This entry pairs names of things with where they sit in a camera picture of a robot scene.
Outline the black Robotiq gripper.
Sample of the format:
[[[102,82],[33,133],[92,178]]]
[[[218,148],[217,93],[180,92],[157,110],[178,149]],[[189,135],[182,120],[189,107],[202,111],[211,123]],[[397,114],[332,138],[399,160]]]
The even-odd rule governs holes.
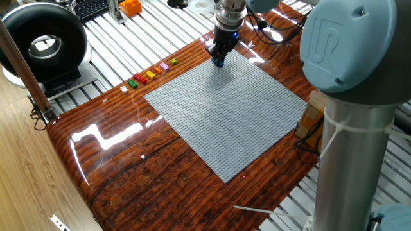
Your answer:
[[[234,49],[239,41],[237,31],[225,31],[219,27],[214,28],[214,41],[206,47],[214,64],[224,65],[225,57]]]

